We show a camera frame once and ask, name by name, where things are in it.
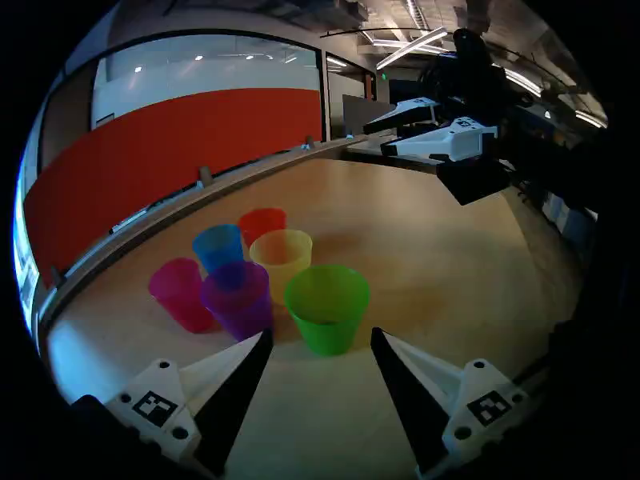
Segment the pink plastic cup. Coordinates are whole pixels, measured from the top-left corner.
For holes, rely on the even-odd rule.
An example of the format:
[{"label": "pink plastic cup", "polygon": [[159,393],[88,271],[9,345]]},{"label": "pink plastic cup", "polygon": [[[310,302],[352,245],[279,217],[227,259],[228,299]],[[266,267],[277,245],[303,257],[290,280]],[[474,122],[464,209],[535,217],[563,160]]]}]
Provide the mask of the pink plastic cup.
[{"label": "pink plastic cup", "polygon": [[202,278],[198,263],[176,258],[149,280],[149,293],[185,330],[196,334],[214,325],[214,317],[200,302]]},{"label": "pink plastic cup", "polygon": [[205,279],[200,298],[239,342],[273,327],[269,275],[257,263],[220,266]]}]

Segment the table surface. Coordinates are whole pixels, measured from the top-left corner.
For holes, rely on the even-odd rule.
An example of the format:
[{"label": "table surface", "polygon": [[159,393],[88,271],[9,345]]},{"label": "table surface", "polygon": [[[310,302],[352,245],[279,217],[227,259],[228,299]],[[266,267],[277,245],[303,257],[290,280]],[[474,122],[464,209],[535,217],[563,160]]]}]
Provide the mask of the table surface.
[{"label": "table surface", "polygon": [[341,264],[370,284],[351,350],[321,358],[275,307],[275,346],[227,462],[235,478],[413,478],[415,460],[374,356],[380,326],[448,362],[483,357],[514,375],[546,349],[553,325],[505,199],[460,206],[433,175],[315,159],[252,183],[153,236],[100,274],[47,338],[70,401],[107,401],[156,358],[180,366],[232,344],[194,335],[147,292],[152,273],[195,258],[193,238],[276,206],[314,240],[313,264]]}]

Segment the ceiling light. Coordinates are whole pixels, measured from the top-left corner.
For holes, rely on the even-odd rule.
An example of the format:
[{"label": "ceiling light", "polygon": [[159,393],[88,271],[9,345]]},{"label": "ceiling light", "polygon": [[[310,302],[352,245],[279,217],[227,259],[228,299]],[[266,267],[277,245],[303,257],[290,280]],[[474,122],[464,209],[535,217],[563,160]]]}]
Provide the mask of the ceiling light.
[{"label": "ceiling light", "polygon": [[415,4],[415,1],[406,0],[406,6],[409,8],[409,15],[411,15],[411,18],[414,20],[416,27],[425,28],[426,22],[425,22],[424,15],[422,15],[422,11]]},{"label": "ceiling light", "polygon": [[516,77],[511,77],[509,75],[506,76],[506,79],[509,80],[510,82],[515,83],[516,85],[520,85],[523,89],[531,92],[532,94],[534,94],[536,97],[540,98],[540,94],[542,92],[542,89],[539,86],[536,87],[532,87],[531,85],[529,85],[528,83],[524,83],[522,80],[519,80]]},{"label": "ceiling light", "polygon": [[604,122],[603,120],[600,120],[600,118],[598,118],[598,117],[594,117],[593,115],[589,115],[587,112],[576,110],[575,111],[575,116],[577,118],[580,118],[580,120],[583,120],[583,121],[585,121],[587,123],[590,123],[593,126],[596,126],[597,128],[606,128],[607,127],[606,122]]},{"label": "ceiling light", "polygon": [[[374,40],[373,46],[388,46],[389,48],[402,48],[406,45],[409,45],[408,42],[402,42],[401,40]],[[421,46],[416,49],[419,52],[427,52],[429,54],[440,54],[448,52],[446,48],[441,48],[439,46],[434,45],[426,45]]]},{"label": "ceiling light", "polygon": [[413,40],[411,43],[409,43],[408,45],[405,45],[400,50],[393,52],[391,55],[389,55],[387,58],[384,58],[379,64],[377,64],[375,68],[376,70],[380,70],[381,68],[389,65],[390,63],[395,62],[400,57],[404,57],[409,52],[412,52],[417,48],[420,48],[421,46],[426,45],[427,43],[435,42],[436,40],[444,37],[445,35],[447,35],[447,31],[445,30],[445,27],[440,26],[437,29],[429,32],[428,34],[416,40]]},{"label": "ceiling light", "polygon": [[507,80],[515,83],[516,85],[520,85],[523,89],[531,92],[536,97],[540,98],[540,95],[542,93],[542,87],[540,87],[540,85],[538,85],[535,82],[532,82],[524,75],[521,75],[518,72],[514,72],[513,70],[509,70],[508,68],[505,68],[504,71],[505,71],[505,76]]},{"label": "ceiling light", "polygon": [[372,39],[371,35],[369,35],[367,32],[360,33],[363,34],[367,40],[369,40],[369,43],[373,44],[374,40]]},{"label": "ceiling light", "polygon": [[336,65],[346,66],[346,63],[340,62],[339,60],[336,60],[335,58],[332,58],[332,57],[327,57],[326,60],[328,62],[335,63]]}]

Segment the red wall panel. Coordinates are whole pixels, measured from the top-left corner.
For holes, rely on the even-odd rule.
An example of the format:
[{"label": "red wall panel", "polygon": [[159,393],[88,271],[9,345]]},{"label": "red wall panel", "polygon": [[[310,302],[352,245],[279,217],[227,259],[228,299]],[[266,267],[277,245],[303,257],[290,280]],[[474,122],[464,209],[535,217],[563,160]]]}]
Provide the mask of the red wall panel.
[{"label": "red wall panel", "polygon": [[144,206],[212,173],[322,136],[320,93],[219,90],[136,110],[63,151],[25,198],[26,230],[45,284]]}]

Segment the glass wall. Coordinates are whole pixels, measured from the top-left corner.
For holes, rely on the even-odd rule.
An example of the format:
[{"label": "glass wall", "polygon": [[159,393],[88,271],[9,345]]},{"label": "glass wall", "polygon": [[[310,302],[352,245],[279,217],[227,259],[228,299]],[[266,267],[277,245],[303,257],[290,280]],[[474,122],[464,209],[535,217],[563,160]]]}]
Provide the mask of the glass wall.
[{"label": "glass wall", "polygon": [[171,98],[240,88],[320,90],[316,52],[263,38],[189,35],[116,52],[98,65],[92,128]]},{"label": "glass wall", "polygon": [[34,256],[31,253],[29,239],[26,236],[26,225],[22,212],[22,189],[24,188],[24,159],[20,166],[20,175],[15,193],[13,244],[15,276],[20,291],[20,303],[25,316],[27,327],[31,328],[31,305],[34,299],[36,283],[38,282],[38,269],[36,269]]},{"label": "glass wall", "polygon": [[373,75],[341,58],[326,56],[329,81],[329,112],[331,138],[344,138],[351,132],[345,127],[343,95],[374,99]]}]

